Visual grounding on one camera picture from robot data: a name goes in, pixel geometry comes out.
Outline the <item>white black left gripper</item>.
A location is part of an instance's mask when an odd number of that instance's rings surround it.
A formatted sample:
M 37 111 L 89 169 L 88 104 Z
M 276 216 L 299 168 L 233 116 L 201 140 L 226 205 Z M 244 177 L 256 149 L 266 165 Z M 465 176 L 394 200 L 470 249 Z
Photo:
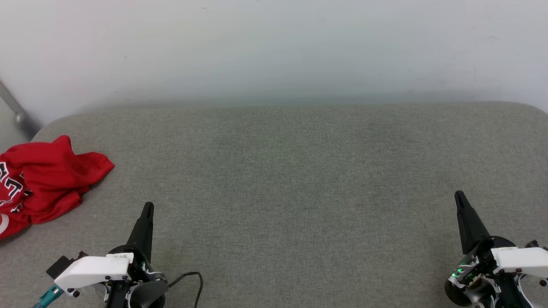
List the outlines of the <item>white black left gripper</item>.
M 107 308 L 162 308 L 169 290 L 166 276 L 155 271 L 152 259 L 154 204 L 147 201 L 126 245 L 104 257 L 80 252 L 74 259 L 54 263 L 54 283 L 76 297 L 80 289 L 94 287 L 103 293 Z

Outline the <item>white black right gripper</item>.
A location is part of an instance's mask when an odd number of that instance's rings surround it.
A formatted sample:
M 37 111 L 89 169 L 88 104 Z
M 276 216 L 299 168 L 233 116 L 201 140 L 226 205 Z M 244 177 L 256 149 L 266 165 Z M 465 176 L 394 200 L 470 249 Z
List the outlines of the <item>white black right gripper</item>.
M 523 279 L 547 285 L 548 254 L 536 240 L 527 247 L 503 247 L 509 241 L 491 237 L 463 191 L 454 194 L 464 257 L 444 283 L 447 298 L 468 308 L 539 308 L 523 289 Z

